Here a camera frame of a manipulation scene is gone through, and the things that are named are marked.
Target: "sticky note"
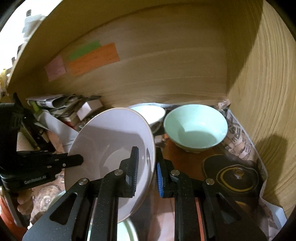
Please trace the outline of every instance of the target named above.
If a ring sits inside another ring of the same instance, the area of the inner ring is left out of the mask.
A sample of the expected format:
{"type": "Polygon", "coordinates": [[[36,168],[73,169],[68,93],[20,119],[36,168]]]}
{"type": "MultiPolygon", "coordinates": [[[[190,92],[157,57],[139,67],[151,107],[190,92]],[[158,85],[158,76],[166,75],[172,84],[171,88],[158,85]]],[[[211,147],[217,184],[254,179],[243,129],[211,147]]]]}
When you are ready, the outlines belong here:
{"type": "Polygon", "coordinates": [[[110,43],[70,62],[69,67],[73,75],[78,76],[103,65],[118,62],[119,60],[115,43],[110,43]]]}
{"type": "Polygon", "coordinates": [[[45,66],[45,70],[49,82],[66,73],[62,57],[60,55],[55,57],[48,65],[45,66]]]}
{"type": "Polygon", "coordinates": [[[94,41],[92,43],[89,43],[87,45],[84,45],[82,47],[80,47],[78,50],[72,52],[70,55],[69,55],[69,59],[71,61],[74,61],[80,57],[82,57],[83,55],[97,49],[97,48],[100,48],[101,45],[100,45],[100,42],[97,40],[97,41],[94,41]]]}

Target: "bowl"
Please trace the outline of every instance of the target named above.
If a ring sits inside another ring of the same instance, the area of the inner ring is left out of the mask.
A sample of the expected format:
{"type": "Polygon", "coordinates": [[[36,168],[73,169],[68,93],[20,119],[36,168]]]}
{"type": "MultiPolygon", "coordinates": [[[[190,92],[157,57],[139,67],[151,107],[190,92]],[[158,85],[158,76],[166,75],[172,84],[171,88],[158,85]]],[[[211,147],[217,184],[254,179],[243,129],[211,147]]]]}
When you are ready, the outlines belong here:
{"type": "Polygon", "coordinates": [[[129,158],[132,146],[139,148],[136,194],[133,198],[119,198],[118,222],[134,213],[148,193],[155,166],[155,144],[145,119],[129,108],[106,110],[91,119],[79,132],[69,155],[81,154],[80,166],[65,169],[66,191],[80,178],[103,178],[119,168],[129,158]]]}
{"type": "Polygon", "coordinates": [[[226,119],[219,111],[201,104],[183,105],[172,110],[163,126],[177,146],[194,153],[219,144],[228,130],[226,119]]]}
{"type": "Polygon", "coordinates": [[[140,105],[131,107],[131,109],[143,116],[150,127],[162,121],[165,116],[165,109],[156,105],[140,105]]]}

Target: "silver bolt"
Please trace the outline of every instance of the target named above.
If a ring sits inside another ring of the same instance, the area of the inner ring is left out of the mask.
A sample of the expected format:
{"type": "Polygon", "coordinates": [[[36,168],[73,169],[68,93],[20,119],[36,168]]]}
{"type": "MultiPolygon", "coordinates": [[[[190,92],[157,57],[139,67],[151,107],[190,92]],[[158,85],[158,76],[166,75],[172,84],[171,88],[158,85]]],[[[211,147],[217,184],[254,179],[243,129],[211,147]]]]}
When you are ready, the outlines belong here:
{"type": "Polygon", "coordinates": [[[172,170],[170,172],[173,176],[178,176],[180,174],[180,172],[178,170],[172,170]]]}
{"type": "Polygon", "coordinates": [[[115,174],[116,176],[120,176],[120,175],[123,174],[123,170],[121,170],[121,169],[117,169],[117,170],[114,171],[114,174],[115,174]]]}
{"type": "Polygon", "coordinates": [[[207,178],[207,179],[205,180],[205,182],[206,182],[208,185],[213,185],[213,184],[215,183],[215,181],[214,181],[213,179],[211,179],[211,178],[207,178]]]}
{"type": "Polygon", "coordinates": [[[85,185],[85,184],[88,183],[88,180],[87,180],[86,178],[82,178],[82,179],[80,179],[80,180],[78,181],[78,183],[79,183],[80,185],[85,185]]]}

